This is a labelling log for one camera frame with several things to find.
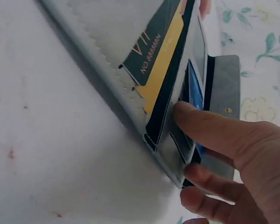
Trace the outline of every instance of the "white surface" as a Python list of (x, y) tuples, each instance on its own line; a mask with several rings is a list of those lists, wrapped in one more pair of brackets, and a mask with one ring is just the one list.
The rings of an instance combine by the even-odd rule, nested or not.
[(180, 216), (193, 215), (179, 189), (98, 95), (35, 2), (0, 0), (0, 224), (175, 224)]

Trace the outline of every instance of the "finger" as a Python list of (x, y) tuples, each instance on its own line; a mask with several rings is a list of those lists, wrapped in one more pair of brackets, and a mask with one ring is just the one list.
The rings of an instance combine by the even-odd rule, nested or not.
[(174, 106), (174, 118), (178, 126), (199, 144), (231, 159), (248, 140), (257, 135), (252, 122), (229, 119), (221, 115), (199, 111), (186, 102)]
[(210, 0), (201, 0), (199, 10), (202, 20), (204, 20), (205, 16), (210, 13), (210, 4)]
[(205, 196), (196, 187), (187, 187), (181, 191), (181, 202), (190, 212), (206, 217), (215, 222), (225, 223), (232, 205), (220, 200)]
[(222, 154), (217, 153), (217, 152), (215, 152), (211, 149), (208, 149), (208, 148), (205, 149), (205, 153), (207, 155), (210, 155), (211, 157), (214, 157), (214, 158), (228, 164), (229, 166), (235, 168), (233, 160), (231, 158), (227, 157), (226, 155), (222, 155)]
[(243, 184), (222, 178), (199, 164), (187, 166), (185, 177), (195, 186), (231, 202), (236, 202), (245, 189)]
[(183, 224), (210, 224), (206, 218), (196, 218), (185, 221)]

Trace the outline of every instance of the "flower pattern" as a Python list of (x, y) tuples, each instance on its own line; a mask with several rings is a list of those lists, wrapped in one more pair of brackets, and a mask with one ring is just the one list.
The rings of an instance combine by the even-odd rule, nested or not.
[(241, 119), (280, 125), (280, 0), (216, 4), (222, 52), (241, 61)]

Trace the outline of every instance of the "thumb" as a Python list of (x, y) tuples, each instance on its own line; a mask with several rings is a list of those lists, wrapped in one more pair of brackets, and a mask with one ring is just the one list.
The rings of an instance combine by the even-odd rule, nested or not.
[(177, 125), (195, 142), (232, 159), (262, 138), (262, 126), (257, 123), (199, 111), (186, 102), (178, 102), (173, 115)]

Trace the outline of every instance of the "yellow stripe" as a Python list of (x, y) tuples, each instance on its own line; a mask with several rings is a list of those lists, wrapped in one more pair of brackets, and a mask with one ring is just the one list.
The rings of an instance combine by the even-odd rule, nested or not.
[(144, 110), (149, 115), (153, 112), (155, 102), (182, 32), (183, 21), (182, 15), (180, 14), (181, 8), (182, 4), (180, 3), (154, 62), (146, 85), (136, 87), (138, 93), (145, 99)]

